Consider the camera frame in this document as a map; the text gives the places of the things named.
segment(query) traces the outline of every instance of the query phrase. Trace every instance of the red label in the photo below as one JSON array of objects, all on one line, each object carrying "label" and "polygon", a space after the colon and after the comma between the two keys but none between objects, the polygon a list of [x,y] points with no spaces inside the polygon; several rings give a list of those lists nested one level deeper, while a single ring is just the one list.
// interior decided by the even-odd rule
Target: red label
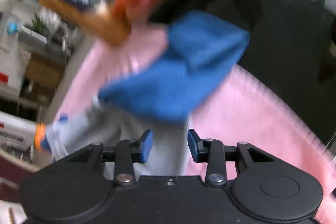
[{"label": "red label", "polygon": [[8,78],[9,76],[0,72],[0,83],[8,84]]}]

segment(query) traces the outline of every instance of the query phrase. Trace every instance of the blue ball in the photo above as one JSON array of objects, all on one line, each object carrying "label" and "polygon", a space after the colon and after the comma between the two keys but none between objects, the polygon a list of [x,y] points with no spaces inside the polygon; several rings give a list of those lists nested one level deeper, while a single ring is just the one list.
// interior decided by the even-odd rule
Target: blue ball
[{"label": "blue ball", "polygon": [[17,24],[15,22],[9,22],[7,25],[7,34],[13,35],[17,33]]}]

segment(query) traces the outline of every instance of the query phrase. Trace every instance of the gray cloth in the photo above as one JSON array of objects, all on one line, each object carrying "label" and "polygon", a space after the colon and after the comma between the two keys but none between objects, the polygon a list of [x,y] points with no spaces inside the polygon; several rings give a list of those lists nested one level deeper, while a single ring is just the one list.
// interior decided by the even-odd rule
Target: gray cloth
[{"label": "gray cloth", "polygon": [[[154,134],[154,143],[145,164],[133,164],[135,174],[179,176],[186,172],[189,159],[188,122],[164,123],[139,119],[124,110],[94,103],[68,122],[55,122],[46,128],[46,138],[55,160],[93,142],[113,146],[124,139],[138,139],[145,130]],[[112,179],[114,163],[106,163],[105,177]]]}]

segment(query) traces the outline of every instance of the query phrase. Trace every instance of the black robotic gripper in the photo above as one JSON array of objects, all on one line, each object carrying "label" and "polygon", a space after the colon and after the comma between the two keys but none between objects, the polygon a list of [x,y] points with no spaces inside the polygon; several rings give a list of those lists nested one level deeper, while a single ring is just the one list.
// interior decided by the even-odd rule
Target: black robotic gripper
[{"label": "black robotic gripper", "polygon": [[[20,186],[25,224],[312,224],[323,190],[302,170],[247,143],[225,146],[188,131],[200,176],[141,176],[133,163],[146,162],[152,131],[113,147],[92,143],[30,176]],[[115,162],[114,180],[103,177]],[[227,180],[226,161],[237,178]]]}]

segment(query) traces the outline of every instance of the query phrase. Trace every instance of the green plant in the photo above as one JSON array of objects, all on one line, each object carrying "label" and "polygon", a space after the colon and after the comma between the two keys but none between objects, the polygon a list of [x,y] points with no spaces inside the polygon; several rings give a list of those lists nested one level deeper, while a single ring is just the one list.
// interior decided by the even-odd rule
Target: green plant
[{"label": "green plant", "polygon": [[49,31],[48,25],[44,22],[42,18],[40,18],[36,13],[34,13],[35,18],[32,18],[31,21],[33,23],[32,31],[36,32],[40,35],[46,35]]}]

